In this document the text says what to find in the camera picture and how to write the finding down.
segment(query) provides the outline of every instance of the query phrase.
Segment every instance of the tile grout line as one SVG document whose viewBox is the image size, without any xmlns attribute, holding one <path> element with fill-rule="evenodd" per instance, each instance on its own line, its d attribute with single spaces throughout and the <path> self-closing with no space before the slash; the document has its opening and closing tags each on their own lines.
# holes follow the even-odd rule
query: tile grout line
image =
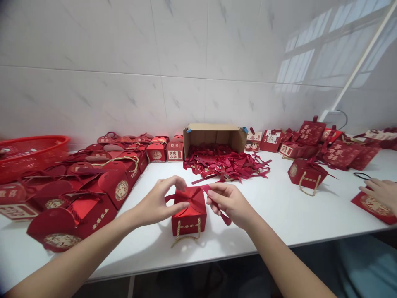
<svg viewBox="0 0 397 298">
<path fill-rule="evenodd" d="M 48 67 L 34 67 L 34 66 L 0 65 L 0 68 L 1 67 L 14 67 L 14 68 L 37 69 L 37 70 L 54 70 L 54 71 L 66 71 L 66 72 L 92 72 L 92 73 L 109 74 L 109 75 L 131 75 L 131 76 L 148 76 L 148 77 L 171 77 L 171 78 L 182 78 L 182 79 L 203 79 L 203 80 L 211 80 L 211 81 L 243 82 L 243 83 L 257 83 L 257 84 L 297 85 L 297 86 L 321 87 L 321 88 L 339 88 L 339 89 L 344 88 L 341 86 L 293 84 L 293 83 L 279 83 L 279 82 L 261 82 L 261 81 L 247 81 L 247 80 L 238 80 L 238 79 L 213 79 L 213 78 L 204 78 L 204 77 L 178 77 L 178 76 L 170 76 L 170 75 L 165 76 L 165 75 L 161 75 L 161 74 L 139 74 L 139 73 L 132 74 L 132 73 L 127 73 L 127 72 L 105 72 L 105 71 L 97 71 L 97 70 L 70 70 L 70 69 L 62 69 L 62 68 L 48 68 Z"/>
</svg>

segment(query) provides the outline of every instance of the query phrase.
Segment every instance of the box flap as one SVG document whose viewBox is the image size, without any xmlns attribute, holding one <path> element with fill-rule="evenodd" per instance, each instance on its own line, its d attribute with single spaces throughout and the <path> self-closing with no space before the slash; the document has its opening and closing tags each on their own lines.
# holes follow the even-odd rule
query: box flap
<svg viewBox="0 0 397 298">
<path fill-rule="evenodd" d="M 190 123 L 190 130 L 240 130 L 233 124 Z"/>
</svg>

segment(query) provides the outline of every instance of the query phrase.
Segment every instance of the hand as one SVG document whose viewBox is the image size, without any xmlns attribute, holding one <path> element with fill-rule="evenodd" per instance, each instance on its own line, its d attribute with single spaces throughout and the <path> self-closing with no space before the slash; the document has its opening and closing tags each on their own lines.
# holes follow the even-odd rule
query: hand
<svg viewBox="0 0 397 298">
<path fill-rule="evenodd" d="M 169 207 L 165 205 L 164 196 L 174 185 L 178 190 L 184 191 L 186 182 L 179 176 L 160 179 L 142 201 L 124 213 L 126 217 L 132 220 L 130 222 L 133 222 L 133 228 L 158 223 L 190 205 L 189 202 L 181 202 Z"/>
<path fill-rule="evenodd" d="M 220 211 L 224 211 L 238 227 L 244 230 L 249 228 L 253 219 L 259 217 L 235 185 L 212 183 L 210 187 L 207 205 L 211 205 L 215 214 L 220 215 Z M 213 204 L 213 201 L 218 203 L 220 210 Z"/>
<path fill-rule="evenodd" d="M 389 207 L 395 215 L 397 215 L 397 183 L 379 179 L 372 178 L 371 180 L 365 180 L 365 184 L 368 185 L 373 190 L 369 190 L 363 186 L 359 189 L 370 195 L 379 203 Z"/>
</svg>

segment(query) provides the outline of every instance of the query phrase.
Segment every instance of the black cable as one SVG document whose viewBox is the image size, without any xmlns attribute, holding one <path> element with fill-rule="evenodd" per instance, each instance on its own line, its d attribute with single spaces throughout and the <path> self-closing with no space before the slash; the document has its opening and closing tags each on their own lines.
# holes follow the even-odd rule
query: black cable
<svg viewBox="0 0 397 298">
<path fill-rule="evenodd" d="M 349 119 L 348 119 L 348 117 L 347 117 L 347 115 L 346 115 L 346 113 L 345 113 L 344 111 L 342 111 L 342 110 L 337 110 L 337 111 L 342 112 L 342 113 L 344 114 L 344 116 L 346 117 L 346 122 L 345 122 L 345 124 L 344 124 L 341 128 L 338 128 L 338 130 L 341 130 L 342 128 L 344 128 L 344 127 L 347 125 L 347 121 L 348 121 Z"/>
</svg>

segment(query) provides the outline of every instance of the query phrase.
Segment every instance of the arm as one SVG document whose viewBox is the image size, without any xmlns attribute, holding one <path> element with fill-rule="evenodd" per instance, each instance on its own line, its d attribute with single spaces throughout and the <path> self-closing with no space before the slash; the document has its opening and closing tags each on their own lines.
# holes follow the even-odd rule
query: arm
<svg viewBox="0 0 397 298">
<path fill-rule="evenodd" d="M 247 202 L 238 188 L 211 184 L 207 204 L 220 215 L 212 201 L 251 238 L 285 298 L 336 297 L 330 289 L 284 244 L 273 229 Z"/>
<path fill-rule="evenodd" d="M 134 208 L 32 273 L 9 290 L 5 297 L 72 297 L 130 232 L 140 226 L 160 222 L 188 207 L 188 202 L 170 207 L 165 205 L 164 196 L 173 185 L 183 191 L 186 183 L 178 176 L 159 180 Z"/>
</svg>

